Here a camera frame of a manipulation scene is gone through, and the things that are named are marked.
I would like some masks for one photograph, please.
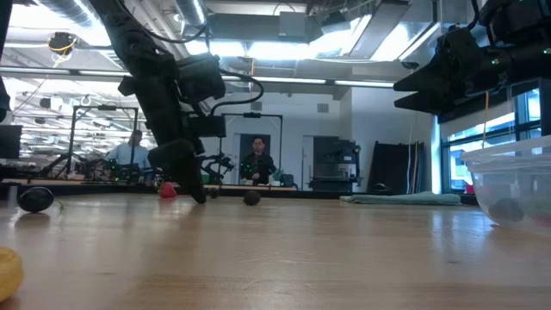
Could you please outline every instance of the computer screen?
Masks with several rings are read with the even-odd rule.
[[[23,126],[0,125],[0,158],[18,159]]]

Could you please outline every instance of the man in white shirt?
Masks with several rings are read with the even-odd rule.
[[[140,169],[149,168],[149,161],[147,160],[147,151],[146,148],[141,146],[139,143],[141,141],[142,132],[136,130],[130,135],[130,140],[127,143],[122,143],[118,145],[113,151],[107,155],[107,159],[116,159],[117,164],[130,164],[130,159],[132,157],[132,144],[134,144],[134,164],[137,164]]]

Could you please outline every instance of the plastic bin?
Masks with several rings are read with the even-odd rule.
[[[551,235],[551,136],[466,152],[461,160],[490,219]]]

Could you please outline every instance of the man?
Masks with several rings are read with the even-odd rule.
[[[254,152],[243,159],[241,177],[252,180],[253,185],[268,184],[269,175],[277,170],[274,160],[264,153],[264,140],[256,137],[252,144]]]
[[[132,157],[132,145],[134,145],[134,164],[138,164],[140,169],[149,168],[149,161],[147,160],[146,148],[139,143],[142,138],[142,132],[140,130],[134,131],[130,135],[130,140],[127,143],[118,145],[113,151],[107,155],[107,159],[116,159],[117,164],[130,164],[130,158]]]

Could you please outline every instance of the gray mat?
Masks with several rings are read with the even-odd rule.
[[[341,200],[363,204],[417,204],[417,205],[460,205],[461,198],[455,194],[435,195],[423,192],[410,195],[352,195],[341,196]]]

